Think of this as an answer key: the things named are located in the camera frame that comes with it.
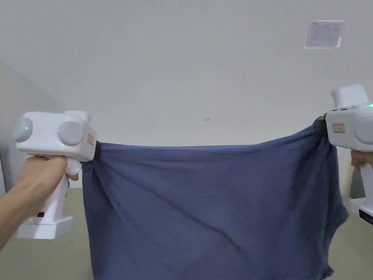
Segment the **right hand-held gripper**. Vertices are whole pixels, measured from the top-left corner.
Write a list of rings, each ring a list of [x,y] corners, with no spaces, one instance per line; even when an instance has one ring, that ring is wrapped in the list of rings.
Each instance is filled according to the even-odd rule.
[[[316,131],[336,147],[364,153],[373,151],[373,105],[362,85],[347,85],[331,91],[334,108],[315,120]],[[373,224],[373,170],[360,167],[365,197],[350,201],[351,211]]]

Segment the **person's left hand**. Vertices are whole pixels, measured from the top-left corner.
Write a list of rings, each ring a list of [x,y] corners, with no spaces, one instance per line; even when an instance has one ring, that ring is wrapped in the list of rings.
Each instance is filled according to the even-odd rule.
[[[40,156],[26,160],[12,191],[25,195],[32,201],[46,201],[66,175],[68,159],[56,156],[46,159]]]

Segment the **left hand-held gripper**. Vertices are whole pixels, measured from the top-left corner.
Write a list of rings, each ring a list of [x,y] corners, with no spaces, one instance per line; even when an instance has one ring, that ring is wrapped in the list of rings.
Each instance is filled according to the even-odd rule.
[[[27,112],[15,126],[16,148],[30,156],[52,158],[64,156],[66,174],[36,216],[27,219],[18,229],[18,238],[54,239],[71,229],[72,217],[62,215],[69,175],[81,171],[81,163],[99,158],[101,144],[90,125],[86,111],[64,113]]]

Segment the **person's right hand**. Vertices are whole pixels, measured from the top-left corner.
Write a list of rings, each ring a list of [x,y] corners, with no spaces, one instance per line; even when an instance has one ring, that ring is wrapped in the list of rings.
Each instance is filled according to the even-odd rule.
[[[373,152],[351,151],[351,165],[354,167],[370,164],[373,167]]]

